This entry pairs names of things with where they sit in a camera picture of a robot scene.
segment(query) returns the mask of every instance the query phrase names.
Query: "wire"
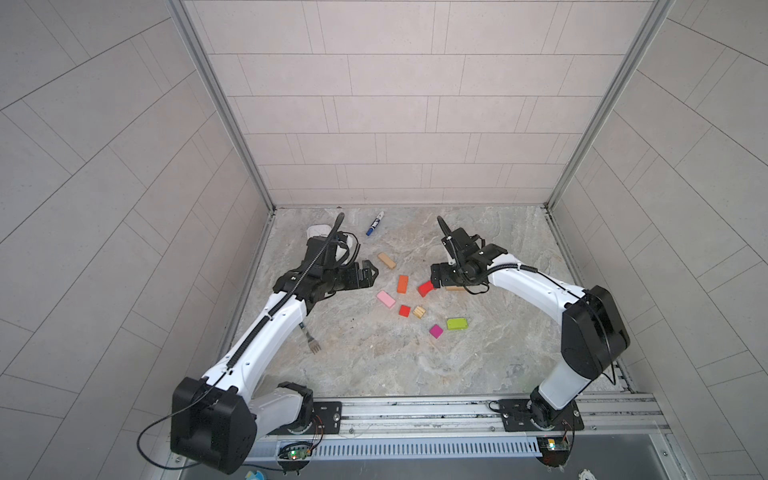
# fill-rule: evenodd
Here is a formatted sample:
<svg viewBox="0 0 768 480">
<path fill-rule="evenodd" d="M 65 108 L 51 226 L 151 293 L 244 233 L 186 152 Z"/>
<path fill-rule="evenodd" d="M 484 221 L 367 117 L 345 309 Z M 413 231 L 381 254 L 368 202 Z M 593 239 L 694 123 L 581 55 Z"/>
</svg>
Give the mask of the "wire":
<svg viewBox="0 0 768 480">
<path fill-rule="evenodd" d="M 203 395 L 201 395 L 199 399 L 197 399 L 197 400 L 194 400 L 192 403 L 190 403 L 189 405 L 185 406 L 185 407 L 184 407 L 184 408 L 182 408 L 181 410 L 177 410 L 176 412 L 172 412 L 170 415 L 166 415 L 166 416 L 165 416 L 165 417 L 163 417 L 162 419 L 159 419 L 159 420 L 156 420 L 156 421 L 154 421 L 154 422 L 150 423 L 149 425 L 147 425 L 147 428 L 145 428 L 144 430 L 142 430 L 142 431 L 141 431 L 141 433 L 139 433 L 139 436 L 136 438 L 136 449 L 139 451 L 139 454 L 140 454 L 142 457 L 144 457 L 144 460 L 146 460 L 147 462 L 151 463 L 152 465 L 154 465 L 154 466 L 156 466 L 156 467 L 158 467 L 158 468 L 162 468 L 163 470 L 184 470 L 184 469 L 186 469 L 186 468 L 197 467 L 197 466 L 200 464 L 200 462 L 195 462 L 195 463 L 191 463 L 191 464 L 189 464 L 189 465 L 185 465 L 185 466 L 183 466 L 183 467 L 167 467 L 167 466 L 165 466 L 165 465 L 161 465 L 161 464 L 159 464 L 159 463 L 156 463 L 154 460 L 152 460 L 151 458 L 149 458 L 149 457 L 147 456 L 147 454 L 145 454 L 145 453 L 144 453 L 144 451 L 143 451 L 143 450 L 141 450 L 141 437 L 144 435 L 144 433 L 146 433 L 146 432 L 147 432 L 147 430 L 151 429 L 152 427 L 154 427 L 154 426 L 155 426 L 155 425 L 157 425 L 158 423 L 160 423 L 160 422 L 164 422 L 165 420 L 168 420 L 170 417 L 172 417 L 172 416 L 174 416 L 174 415 L 178 415 L 179 413 L 182 413 L 184 410 L 188 410 L 188 409 L 191 409 L 191 408 L 192 408 L 193 406 L 195 406 L 195 405 L 196 405 L 196 404 L 197 404 L 197 403 L 198 403 L 200 400 L 204 399 L 204 398 L 205 398 L 205 396 L 206 396 L 206 395 L 208 395 L 208 394 L 209 394 L 209 393 L 210 393 L 210 392 L 211 392 L 211 391 L 212 391 L 214 388 L 216 388 L 216 385 L 218 385 L 218 383 L 221 381 L 221 379 L 222 379 L 222 378 L 224 378 L 224 376 L 225 376 L 226 374 L 227 374 L 226 372 L 222 373 L 222 374 L 221 374 L 221 376 L 219 377 L 219 379 L 218 379 L 218 380 L 217 380 L 217 381 L 216 381 L 216 382 L 215 382 L 215 383 L 214 383 L 212 386 L 210 386 L 210 388 L 209 388 L 208 390 L 206 390 L 206 391 L 205 391 L 205 393 L 203 393 Z"/>
</svg>

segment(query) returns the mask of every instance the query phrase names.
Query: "marble table surface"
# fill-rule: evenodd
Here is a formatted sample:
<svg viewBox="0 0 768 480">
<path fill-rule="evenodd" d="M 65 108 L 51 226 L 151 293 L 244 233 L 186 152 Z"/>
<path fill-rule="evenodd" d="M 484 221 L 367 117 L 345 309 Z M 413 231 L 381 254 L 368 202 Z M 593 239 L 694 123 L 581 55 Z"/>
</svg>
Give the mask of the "marble table surface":
<svg viewBox="0 0 768 480">
<path fill-rule="evenodd" d="M 528 265 L 571 282 L 540 207 L 387 207 L 371 237 L 365 232 L 381 209 L 284 209 L 266 244 L 256 279 L 238 326 L 240 338 L 263 308 L 276 279 L 299 266 L 306 251 L 306 228 L 333 224 L 344 212 L 342 231 L 361 243 L 358 260 L 379 268 L 370 289 L 337 293 L 315 305 L 305 325 L 320 342 L 313 355 L 296 328 L 266 369 L 256 396 L 283 381 L 309 386 L 315 397 L 413 396 L 530 392 L 560 356 L 560 331 L 539 309 L 513 293 L 491 287 L 485 295 L 432 291 L 422 298 L 416 287 L 429 280 L 429 266 L 446 260 L 437 215 L 451 228 L 464 227 L 496 243 Z M 388 269 L 376 256 L 387 253 Z M 396 292 L 400 275 L 409 276 L 408 292 Z M 388 310 L 376 299 L 385 290 L 397 304 Z M 419 319 L 398 315 L 401 304 L 422 306 Z M 469 328 L 448 331 L 445 321 L 466 317 Z M 445 332 L 435 339 L 435 324 Z M 604 379 L 590 390 L 617 389 Z"/>
</svg>

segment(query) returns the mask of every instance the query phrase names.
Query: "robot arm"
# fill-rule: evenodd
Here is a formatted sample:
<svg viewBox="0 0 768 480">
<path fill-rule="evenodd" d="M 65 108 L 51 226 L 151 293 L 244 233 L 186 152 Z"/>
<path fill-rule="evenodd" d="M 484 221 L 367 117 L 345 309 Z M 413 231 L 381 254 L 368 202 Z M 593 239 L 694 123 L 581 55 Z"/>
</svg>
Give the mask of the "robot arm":
<svg viewBox="0 0 768 480">
<path fill-rule="evenodd" d="M 561 331 L 563 359 L 531 393 L 531 420 L 554 428 L 563 410 L 629 347 L 629 335 L 611 294 L 586 290 L 524 265 L 514 255 L 463 228 L 451 231 L 438 217 L 450 261 L 432 265 L 432 286 L 498 286 L 536 305 Z"/>
<path fill-rule="evenodd" d="M 290 332 L 316 303 L 341 290 L 373 286 L 379 275 L 369 260 L 362 268 L 339 232 L 339 214 L 327 236 L 307 240 L 301 265 L 283 274 L 258 320 L 201 379 L 185 378 L 174 391 L 170 428 L 173 452 L 230 474 L 242 465 L 253 442 L 280 426 L 301 432 L 310 426 L 313 393 L 280 383 L 251 403 L 259 378 Z"/>
</svg>

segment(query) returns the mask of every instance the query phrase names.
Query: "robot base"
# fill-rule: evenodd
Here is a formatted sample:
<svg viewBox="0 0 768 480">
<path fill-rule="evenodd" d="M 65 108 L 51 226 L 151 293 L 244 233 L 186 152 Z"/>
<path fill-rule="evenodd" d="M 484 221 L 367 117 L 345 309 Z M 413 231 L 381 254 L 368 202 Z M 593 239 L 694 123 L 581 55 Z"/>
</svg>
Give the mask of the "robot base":
<svg viewBox="0 0 768 480">
<path fill-rule="evenodd" d="M 527 399 L 502 399 L 498 401 L 498 410 L 502 414 L 505 432 L 541 432 L 542 429 L 533 421 L 533 414 L 528 409 Z M 584 422 L 576 402 L 572 401 L 557 412 L 552 419 L 552 429 L 561 430 L 565 420 L 571 428 L 584 430 Z"/>
</svg>

